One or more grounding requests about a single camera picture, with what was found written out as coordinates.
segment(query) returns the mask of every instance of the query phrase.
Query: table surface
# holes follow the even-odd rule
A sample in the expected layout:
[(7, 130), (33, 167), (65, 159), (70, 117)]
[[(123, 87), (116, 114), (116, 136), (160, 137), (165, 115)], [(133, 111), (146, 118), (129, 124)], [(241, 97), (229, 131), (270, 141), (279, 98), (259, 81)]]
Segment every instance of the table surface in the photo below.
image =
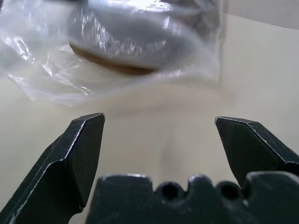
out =
[[(151, 176), (154, 188), (167, 180), (186, 188), (192, 174), (205, 174), (215, 184), (235, 181), (215, 116), (259, 121), (299, 153), (299, 31), (224, 17), (219, 86), (183, 79), (68, 108), (30, 101), (1, 76), (0, 208), (70, 121), (95, 112), (107, 119), (97, 177), (141, 173)], [(70, 223), (84, 223), (87, 210)]]

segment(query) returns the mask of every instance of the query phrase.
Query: plastic bag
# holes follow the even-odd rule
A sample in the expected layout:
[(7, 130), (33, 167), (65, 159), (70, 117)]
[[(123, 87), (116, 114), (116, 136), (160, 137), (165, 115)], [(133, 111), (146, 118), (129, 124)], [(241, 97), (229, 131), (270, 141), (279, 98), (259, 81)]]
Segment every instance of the plastic bag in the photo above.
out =
[[(68, 106), (175, 77), (217, 80), (221, 8), (219, 0), (10, 0), (0, 13), (0, 72), (31, 99)], [(155, 72), (106, 69), (70, 43)]]

